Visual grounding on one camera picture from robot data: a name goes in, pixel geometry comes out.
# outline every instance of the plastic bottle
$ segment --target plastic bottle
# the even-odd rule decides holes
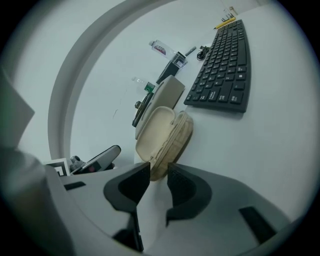
[[[173,64],[175,64],[178,68],[183,68],[188,62],[177,51],[173,50],[160,40],[150,41],[149,45],[151,46],[152,50],[172,61]]]
[[[133,77],[131,80],[134,81],[134,82],[138,85],[138,87],[139,87],[140,89],[145,90],[145,91],[147,91],[147,92],[149,92],[149,93],[152,93],[152,91],[153,91],[154,88],[155,88],[155,86],[154,86],[152,83],[147,82],[147,81],[145,81],[145,80],[142,80],[142,79],[139,78],[139,77],[136,77],[136,76],[135,76],[135,77]]]

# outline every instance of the keyboard key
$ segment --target keyboard key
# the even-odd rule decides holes
[[[219,73],[219,74],[216,75],[216,78],[217,79],[221,79],[221,78],[224,78],[225,75],[226,75],[226,73]]]
[[[247,64],[247,53],[246,53],[246,42],[244,40],[239,41],[239,54],[238,54],[238,65]]]
[[[212,82],[207,83],[207,84],[204,86],[205,89],[210,89],[210,88],[212,88],[212,87],[213,87],[213,83],[212,83]]]
[[[236,79],[237,81],[246,80],[246,74],[236,74],[235,79]]]
[[[191,97],[192,97],[192,94],[189,94],[187,97],[186,97],[186,101],[190,101],[190,99],[191,99]]]
[[[236,72],[236,68],[235,67],[229,67],[226,72],[229,73],[229,74],[235,73]]]
[[[232,62],[230,62],[229,63],[229,67],[234,67],[234,66],[236,66],[237,65],[237,62],[236,61],[232,61]]]
[[[218,69],[213,69],[212,72],[210,73],[210,75],[212,76],[212,75],[215,75],[217,73],[218,73]]]
[[[225,77],[225,81],[233,81],[235,79],[235,75],[234,74],[228,74]]]
[[[238,73],[246,72],[246,71],[247,71],[247,67],[245,67],[245,66],[239,66],[239,67],[236,69],[236,71],[237,71]]]
[[[204,76],[206,73],[208,73],[208,72],[207,72],[208,70],[210,71],[211,69],[212,69],[212,67],[207,66],[207,67],[205,68],[204,72],[203,72],[203,76]]]
[[[208,101],[215,102],[218,98],[219,92],[220,92],[220,87],[217,87],[211,90]]]
[[[245,82],[236,81],[233,85],[233,89],[236,91],[243,91],[245,89]]]
[[[224,83],[224,85],[221,89],[219,98],[218,98],[219,102],[228,102],[231,87],[232,87],[232,82],[225,82]]]
[[[198,88],[198,89],[196,89],[196,93],[197,94],[200,94],[200,93],[202,93],[202,91],[204,90],[204,88],[203,87],[200,87],[200,88]]]
[[[215,80],[215,79],[216,79],[216,76],[215,76],[215,75],[212,75],[212,76],[209,77],[208,82],[212,82],[212,81]]]
[[[208,99],[209,93],[209,90],[205,90],[200,96],[200,101],[205,102]]]
[[[220,80],[213,82],[213,84],[214,84],[214,86],[222,86],[223,82],[224,81],[222,79],[220,79]]]
[[[244,96],[243,92],[233,91],[230,94],[230,103],[241,104],[242,97]]]
[[[195,95],[195,96],[192,97],[192,100],[193,100],[194,102],[197,102],[197,101],[199,100],[199,98],[200,98],[200,95],[197,94],[197,95]]]

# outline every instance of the white desk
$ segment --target white desk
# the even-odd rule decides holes
[[[179,164],[237,179],[294,220],[307,210],[319,180],[319,64],[300,28],[277,4],[238,16],[251,55],[247,111],[228,113],[183,104],[201,66],[194,51],[176,78],[186,87],[174,110],[193,118]],[[211,31],[190,46],[211,44]],[[138,205],[144,247],[165,228],[167,179],[152,182]]]

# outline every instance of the bottle label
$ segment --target bottle label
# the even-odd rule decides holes
[[[154,49],[156,49],[157,51],[159,51],[160,53],[162,53],[163,55],[166,55],[166,50],[165,48],[161,47],[160,45],[156,45],[154,47]]]

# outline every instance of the black object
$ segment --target black object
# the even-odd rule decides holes
[[[210,203],[212,190],[202,178],[169,163],[167,185],[171,191],[173,208],[166,212],[169,221],[196,217]]]
[[[202,61],[205,59],[207,53],[209,52],[210,50],[210,47],[207,47],[207,46],[200,46],[200,49],[201,51],[198,52],[198,54],[196,55],[196,59],[198,61]]]
[[[126,229],[120,230],[113,238],[138,252],[142,252],[144,247],[139,235],[137,205],[149,184],[150,163],[147,162],[109,180],[103,189],[105,199],[110,202],[113,208],[131,215]]]
[[[78,181],[78,182],[74,182],[74,183],[70,183],[70,184],[66,184],[64,185],[65,187],[65,190],[68,191],[68,190],[74,190],[76,188],[80,188],[80,187],[83,187],[85,186],[86,184],[82,181]]]
[[[120,154],[121,148],[118,145],[113,145],[96,155],[94,158],[88,162],[83,162],[78,156],[71,157],[72,164],[70,169],[71,174],[90,174],[95,172],[101,172],[106,170],[111,170],[114,168],[112,161]]]
[[[181,52],[178,51],[178,54],[181,55],[184,59],[186,58]],[[178,72],[179,67],[177,67],[172,60],[165,66],[164,70],[162,71],[161,75],[159,76],[156,83],[160,85],[160,83],[165,80],[168,76],[173,75],[175,76]]]
[[[243,22],[238,20],[217,30],[184,104],[244,113],[249,100],[250,82],[249,43]]]
[[[254,207],[242,208],[239,209],[239,212],[260,244],[263,244],[276,234],[276,231]]]
[[[152,97],[153,97],[154,93],[153,92],[149,92],[143,99],[142,102],[140,102],[140,104],[138,105],[139,101],[135,104],[135,108],[137,108],[137,106],[139,106],[136,112],[136,115],[132,121],[132,126],[133,127],[137,127],[142,115],[144,114],[149,102],[151,101]]]

